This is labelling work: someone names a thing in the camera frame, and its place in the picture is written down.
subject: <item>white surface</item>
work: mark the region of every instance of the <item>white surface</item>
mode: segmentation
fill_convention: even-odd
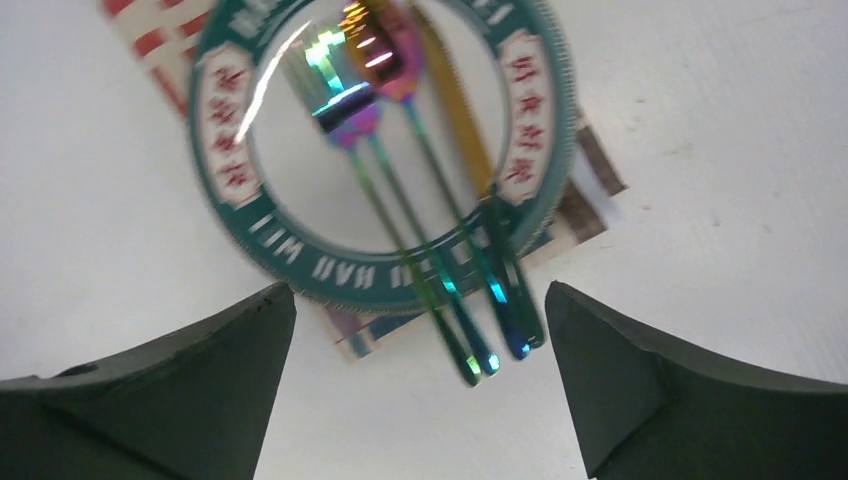
[[[0,378],[130,348],[267,284],[91,2],[4,6]],[[557,278],[707,348],[848,382],[848,3],[557,6],[631,189],[627,223],[531,273],[539,300]],[[314,315],[301,302],[257,478],[585,478],[550,348],[467,390],[429,326],[346,365]]]

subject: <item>knife handle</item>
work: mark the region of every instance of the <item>knife handle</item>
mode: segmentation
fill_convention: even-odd
[[[496,187],[493,186],[492,193],[480,202],[483,230],[489,237],[492,253],[491,264],[495,277],[505,290],[508,302],[512,304],[522,339],[531,348],[539,348],[545,343],[545,329],[524,278],[524,272],[518,263],[518,257],[509,243],[506,229],[501,224],[498,197],[495,193]]]

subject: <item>gold knife blade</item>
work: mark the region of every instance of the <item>gold knife blade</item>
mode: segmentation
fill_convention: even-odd
[[[471,184],[474,186],[477,197],[483,198],[488,195],[489,182],[494,175],[494,169],[480,136],[480,130],[477,128],[468,97],[462,87],[462,79],[454,67],[447,45],[439,37],[424,10],[415,2],[409,2],[409,7],[415,22],[421,27],[421,43],[430,76],[465,161]]]

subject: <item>plate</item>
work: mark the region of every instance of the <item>plate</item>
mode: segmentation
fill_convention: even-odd
[[[568,179],[577,118],[571,60],[550,7],[539,0],[421,1],[450,49],[490,158],[517,251],[547,226]],[[234,242],[259,266],[334,308],[420,310],[408,272],[359,189],[344,152],[323,137],[274,57],[302,27],[343,3],[224,0],[199,45],[189,103],[198,177]],[[472,231],[476,200],[426,70],[415,106]],[[430,246],[477,288],[455,222],[400,106],[382,101],[379,136],[420,216]],[[420,242],[374,166],[414,260]]]

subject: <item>red stripe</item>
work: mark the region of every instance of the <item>red stripe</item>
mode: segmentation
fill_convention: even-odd
[[[203,30],[203,25],[206,24],[206,17],[209,16],[209,12],[202,13],[199,17],[194,20],[190,20],[182,25],[180,25],[180,31],[183,32],[183,35],[186,37],[190,37],[195,33]]]
[[[103,8],[106,9],[106,13],[113,17],[121,13],[121,10],[129,7],[134,1],[135,0],[102,0]]]
[[[157,28],[142,35],[133,46],[139,57],[146,57],[148,53],[161,47],[164,43],[165,36],[162,34],[162,30]]]
[[[162,87],[162,90],[165,91],[165,95],[168,96],[168,100],[171,101],[171,104],[180,112],[180,115],[183,117],[188,113],[188,107],[186,107],[185,99],[182,98],[178,93],[176,88],[174,88],[174,83],[168,78],[165,74],[165,71],[160,67],[154,67],[151,72],[153,74],[153,79],[156,80],[156,83]]]

